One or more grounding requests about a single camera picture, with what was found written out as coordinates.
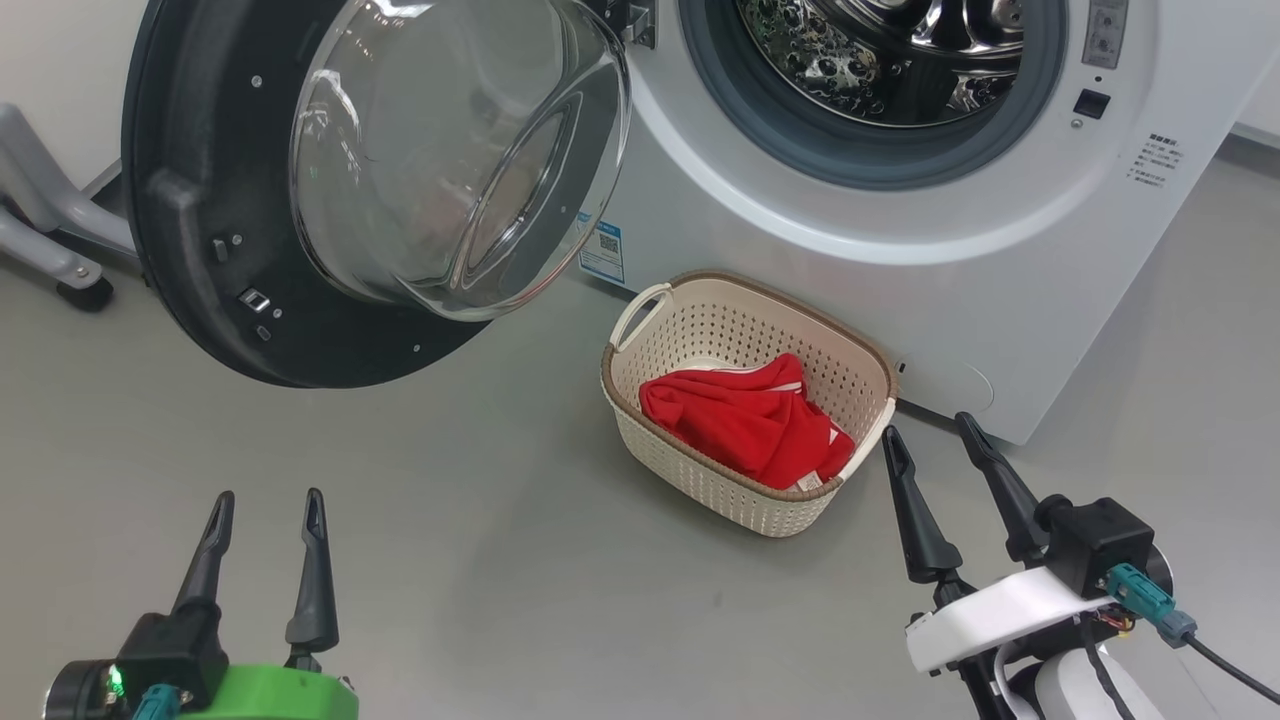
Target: open washing machine door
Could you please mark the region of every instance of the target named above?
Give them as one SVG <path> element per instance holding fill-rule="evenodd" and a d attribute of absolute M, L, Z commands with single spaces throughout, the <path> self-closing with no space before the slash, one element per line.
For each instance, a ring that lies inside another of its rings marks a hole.
<path fill-rule="evenodd" d="M 613 192 L 631 99 L 616 0 L 595 4 L 151 0 L 122 141 L 151 287 L 274 384 L 452 352 L 558 275 Z"/>

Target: perforated basket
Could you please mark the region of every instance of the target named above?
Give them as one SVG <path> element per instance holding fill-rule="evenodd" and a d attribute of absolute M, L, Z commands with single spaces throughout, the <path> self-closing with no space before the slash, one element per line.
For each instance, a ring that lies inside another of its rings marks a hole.
<path fill-rule="evenodd" d="M 640 316 L 650 301 L 655 305 Z M 809 400 L 854 438 L 849 464 L 819 488 L 763 486 L 686 446 L 640 410 L 640 386 L 672 370 L 753 368 L 783 352 L 804 363 Z M 681 275 L 636 296 L 613 328 L 602 379 L 636 459 L 689 497 L 774 538 L 804 530 L 827 509 L 876 447 L 897 404 L 897 377 L 870 342 L 796 300 L 719 272 Z"/>

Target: floor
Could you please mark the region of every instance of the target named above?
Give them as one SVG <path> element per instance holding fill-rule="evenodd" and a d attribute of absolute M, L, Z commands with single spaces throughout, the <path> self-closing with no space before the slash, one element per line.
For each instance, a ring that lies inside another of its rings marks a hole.
<path fill-rule="evenodd" d="M 1039 432 L 1009 450 L 1038 495 L 1111 495 L 1149 521 L 1202 638 L 1272 684 L 1277 227 L 1280 181 L 1215 161 Z M 365 717 L 969 716 L 955 676 L 908 660 L 902 626 L 931 591 L 906 580 L 879 454 L 794 539 L 704 511 L 618 439 L 598 373 L 623 300 L 589 281 L 415 377 L 301 392 L 223 369 L 111 277 L 115 304 L 90 316 L 0 268 L 6 706 L 33 711 L 64 662 L 114 655 L 140 614 L 168 609 L 228 488 L 223 644 L 282 662 L 316 486 L 343 638 L 321 661 Z M 897 424 L 964 577 L 1012 571 L 960 442 Z M 1275 716 L 1149 629 L 1111 650 L 1170 719 Z"/>

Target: gray rubber seal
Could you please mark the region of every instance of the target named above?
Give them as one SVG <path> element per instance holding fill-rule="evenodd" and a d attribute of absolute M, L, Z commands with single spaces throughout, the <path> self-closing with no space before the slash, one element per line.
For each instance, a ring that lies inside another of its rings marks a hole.
<path fill-rule="evenodd" d="M 859 190 L 914 190 L 961 178 L 1030 129 L 1066 58 L 1066 0 L 1023 6 L 1018 82 L 973 117 L 925 128 L 861 124 L 801 97 L 755 47 L 732 0 L 680 0 L 694 65 L 737 128 L 762 150 L 824 182 Z"/>

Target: red cloth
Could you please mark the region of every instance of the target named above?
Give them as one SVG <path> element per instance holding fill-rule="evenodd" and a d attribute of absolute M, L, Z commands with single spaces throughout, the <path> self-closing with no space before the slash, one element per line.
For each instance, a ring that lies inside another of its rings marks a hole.
<path fill-rule="evenodd" d="M 806 398 L 804 365 L 782 355 L 753 370 L 677 370 L 640 386 L 645 416 L 690 447 L 771 488 L 827 482 L 854 455 L 847 433 Z"/>

